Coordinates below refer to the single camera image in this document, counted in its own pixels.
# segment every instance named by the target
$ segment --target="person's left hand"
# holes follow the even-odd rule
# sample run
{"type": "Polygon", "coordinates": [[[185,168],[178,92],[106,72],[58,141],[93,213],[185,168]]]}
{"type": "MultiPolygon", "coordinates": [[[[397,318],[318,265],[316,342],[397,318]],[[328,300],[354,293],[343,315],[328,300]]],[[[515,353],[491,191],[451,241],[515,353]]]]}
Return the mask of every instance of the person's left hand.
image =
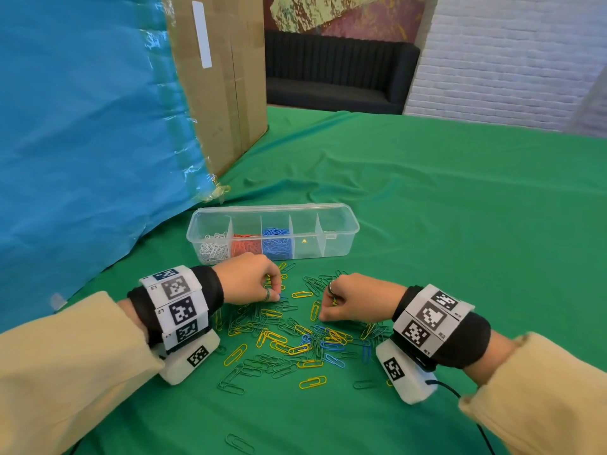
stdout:
{"type": "Polygon", "coordinates": [[[274,262],[265,255],[243,253],[218,263],[213,267],[224,289],[224,302],[234,305],[246,305],[266,298],[267,291],[263,287],[267,275],[270,277],[272,288],[269,289],[268,301],[280,300],[280,270],[274,262]]]}

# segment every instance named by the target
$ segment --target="ring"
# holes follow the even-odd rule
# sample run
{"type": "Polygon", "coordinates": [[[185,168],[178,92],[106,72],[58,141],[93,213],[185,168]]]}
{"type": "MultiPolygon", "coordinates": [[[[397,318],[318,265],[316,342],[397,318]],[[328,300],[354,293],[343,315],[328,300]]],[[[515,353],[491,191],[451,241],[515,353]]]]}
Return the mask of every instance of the ring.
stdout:
{"type": "Polygon", "coordinates": [[[335,292],[333,292],[333,291],[331,290],[331,282],[328,284],[328,286],[327,286],[327,290],[329,291],[329,293],[330,293],[330,294],[331,294],[333,297],[337,297],[337,295],[335,295],[335,292]]]}

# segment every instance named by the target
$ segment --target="cable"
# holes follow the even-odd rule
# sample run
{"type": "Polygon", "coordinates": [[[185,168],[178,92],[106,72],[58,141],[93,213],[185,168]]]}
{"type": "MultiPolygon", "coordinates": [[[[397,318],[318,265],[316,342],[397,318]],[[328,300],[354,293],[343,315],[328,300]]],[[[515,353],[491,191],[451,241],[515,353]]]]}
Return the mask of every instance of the cable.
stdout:
{"type": "MultiPolygon", "coordinates": [[[[427,385],[439,385],[439,386],[442,386],[442,387],[450,390],[454,395],[457,396],[458,399],[461,398],[461,395],[459,394],[459,392],[457,392],[456,390],[454,390],[453,388],[451,388],[447,383],[439,382],[438,380],[426,380],[426,384],[427,385]]],[[[487,435],[485,434],[484,430],[481,428],[481,425],[476,425],[476,427],[481,432],[481,436],[485,440],[485,444],[487,444],[487,447],[489,448],[489,451],[491,452],[491,455],[495,455],[495,452],[493,451],[493,447],[491,447],[489,439],[487,438],[487,435]]]]}
{"type": "Polygon", "coordinates": [[[81,442],[82,442],[82,439],[80,439],[76,444],[74,444],[74,447],[72,447],[72,450],[70,451],[70,455],[74,455],[74,453],[76,453],[76,450],[78,449],[78,446],[80,445],[81,442]]]}

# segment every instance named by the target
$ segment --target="plastic container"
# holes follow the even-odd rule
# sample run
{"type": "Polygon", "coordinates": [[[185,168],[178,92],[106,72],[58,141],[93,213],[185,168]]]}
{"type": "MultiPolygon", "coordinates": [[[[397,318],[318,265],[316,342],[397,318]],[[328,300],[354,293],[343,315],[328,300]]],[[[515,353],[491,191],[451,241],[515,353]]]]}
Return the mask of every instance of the plastic container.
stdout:
{"type": "Polygon", "coordinates": [[[347,255],[358,230],[343,203],[227,206],[194,212],[186,237],[209,265],[244,252],[272,260],[347,255]]]}

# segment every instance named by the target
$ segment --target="green tablecloth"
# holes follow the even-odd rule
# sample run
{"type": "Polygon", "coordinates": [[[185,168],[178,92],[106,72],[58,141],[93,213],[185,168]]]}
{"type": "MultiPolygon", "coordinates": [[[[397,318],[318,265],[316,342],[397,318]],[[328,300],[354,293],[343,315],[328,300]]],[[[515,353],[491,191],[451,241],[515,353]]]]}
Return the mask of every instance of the green tablecloth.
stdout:
{"type": "MultiPolygon", "coordinates": [[[[268,134],[222,178],[232,186],[226,204],[340,201],[360,222],[348,256],[297,261],[285,292],[303,290],[304,275],[337,269],[432,282],[505,335],[536,331],[607,369],[605,141],[403,116],[268,113],[268,134]]],[[[190,216],[152,231],[74,299],[107,290],[118,300],[143,275],[197,264],[185,239],[190,216]]],[[[310,300],[291,314],[309,320],[310,300]]],[[[228,351],[247,342],[243,358],[260,352],[250,334],[220,336],[228,351]]],[[[444,389],[415,406],[385,384],[354,390],[355,380],[385,380],[377,364],[238,377],[247,391],[235,396],[216,387],[229,370],[223,360],[211,355],[179,386],[151,380],[85,437],[79,455],[237,454],[228,433],[264,455],[488,452],[444,389]],[[301,391],[316,371],[328,383],[301,391]]],[[[474,390],[460,371],[436,375],[474,390]]]]}

